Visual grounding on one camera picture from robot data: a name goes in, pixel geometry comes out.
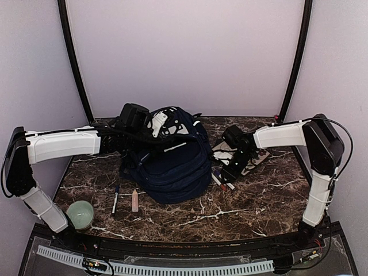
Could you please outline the purple white marker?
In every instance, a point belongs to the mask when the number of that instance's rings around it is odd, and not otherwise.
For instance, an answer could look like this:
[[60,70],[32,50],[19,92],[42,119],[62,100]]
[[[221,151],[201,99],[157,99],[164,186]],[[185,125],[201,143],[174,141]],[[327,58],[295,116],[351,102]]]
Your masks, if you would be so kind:
[[221,181],[221,178],[218,175],[216,175],[215,173],[211,173],[211,175],[212,175],[212,179],[217,185],[221,186],[223,184]]

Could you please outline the black whiteboard marker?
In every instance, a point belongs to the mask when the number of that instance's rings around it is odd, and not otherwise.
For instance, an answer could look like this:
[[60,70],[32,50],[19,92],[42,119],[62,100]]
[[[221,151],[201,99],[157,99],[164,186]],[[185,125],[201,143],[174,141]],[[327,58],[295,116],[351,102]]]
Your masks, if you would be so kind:
[[231,190],[235,190],[235,187],[233,184],[231,183],[227,183],[227,186],[231,189]]

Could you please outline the pink translucent glue bottle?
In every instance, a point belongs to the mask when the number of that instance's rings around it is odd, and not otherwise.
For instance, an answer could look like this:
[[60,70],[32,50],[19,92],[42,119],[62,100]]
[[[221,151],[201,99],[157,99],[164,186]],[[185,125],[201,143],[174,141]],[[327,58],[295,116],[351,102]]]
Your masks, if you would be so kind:
[[139,194],[137,190],[132,193],[132,212],[137,213],[139,211]]

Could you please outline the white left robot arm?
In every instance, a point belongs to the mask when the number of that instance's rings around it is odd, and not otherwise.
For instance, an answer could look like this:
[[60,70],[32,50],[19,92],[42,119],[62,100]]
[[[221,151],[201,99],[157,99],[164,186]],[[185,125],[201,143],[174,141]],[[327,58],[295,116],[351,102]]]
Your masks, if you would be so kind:
[[141,134],[112,126],[83,126],[74,129],[36,132],[16,127],[1,165],[1,189],[6,198],[21,199],[49,229],[59,235],[59,242],[69,251],[81,246],[81,237],[54,201],[44,193],[33,176],[34,164],[75,155],[102,155],[136,147],[166,145],[169,138],[154,137],[150,131]]

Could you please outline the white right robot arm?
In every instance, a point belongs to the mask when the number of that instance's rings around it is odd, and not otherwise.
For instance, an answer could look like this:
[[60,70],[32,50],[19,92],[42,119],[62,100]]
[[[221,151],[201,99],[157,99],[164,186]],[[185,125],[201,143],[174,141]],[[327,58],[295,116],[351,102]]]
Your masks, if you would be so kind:
[[232,157],[221,169],[223,182],[233,182],[258,156],[260,150],[277,147],[304,147],[310,165],[310,192],[293,244],[300,250],[316,239],[312,229],[321,223],[332,200],[335,182],[344,170],[341,165],[345,145],[336,131],[338,123],[320,113],[299,121],[269,124],[249,132],[237,125],[228,127],[223,141],[233,150]]

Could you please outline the navy blue student backpack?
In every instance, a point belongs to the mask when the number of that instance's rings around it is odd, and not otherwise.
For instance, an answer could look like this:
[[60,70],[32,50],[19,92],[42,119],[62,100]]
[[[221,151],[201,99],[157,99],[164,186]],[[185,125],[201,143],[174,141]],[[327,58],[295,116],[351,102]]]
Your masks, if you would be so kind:
[[200,196],[212,180],[208,133],[197,115],[178,106],[158,109],[147,124],[153,138],[171,138],[153,149],[123,154],[120,177],[135,181],[160,204],[176,204]]

